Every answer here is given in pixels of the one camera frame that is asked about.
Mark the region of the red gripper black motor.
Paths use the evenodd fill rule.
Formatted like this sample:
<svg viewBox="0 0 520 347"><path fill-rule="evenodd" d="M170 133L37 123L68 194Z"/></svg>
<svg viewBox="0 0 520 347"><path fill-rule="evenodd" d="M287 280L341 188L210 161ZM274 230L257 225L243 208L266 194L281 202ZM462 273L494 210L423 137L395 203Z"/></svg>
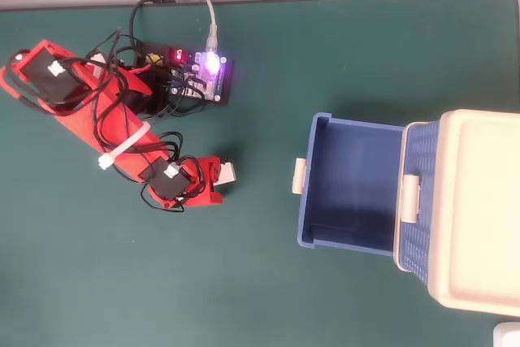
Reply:
<svg viewBox="0 0 520 347"><path fill-rule="evenodd" d="M213 186L219 181L221 169L220 159L216 156L200 158L200 162L190 155L177 160L158 158L140 174L144 184L141 199L151 208L161 211L184 211L184 204L221 205L223 195L215 192Z"/></svg>

